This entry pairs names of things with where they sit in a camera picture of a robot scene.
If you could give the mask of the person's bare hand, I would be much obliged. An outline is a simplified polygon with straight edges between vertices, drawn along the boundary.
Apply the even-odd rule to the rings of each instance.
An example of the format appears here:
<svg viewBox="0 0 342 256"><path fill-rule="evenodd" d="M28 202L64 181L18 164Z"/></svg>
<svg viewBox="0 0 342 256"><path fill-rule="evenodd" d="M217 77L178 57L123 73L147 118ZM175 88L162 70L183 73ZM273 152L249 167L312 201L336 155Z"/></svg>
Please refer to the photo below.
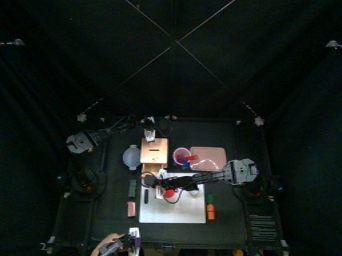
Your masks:
<svg viewBox="0 0 342 256"><path fill-rule="evenodd" d="M102 240L102 242L98 244L98 246L95 247L95 249L92 250L91 256L99 256L100 253L100 249L108 245L110 243L112 243L115 240L120 239L123 237L123 234L118 234L118 233L110 233L107 235L107 237Z"/></svg>

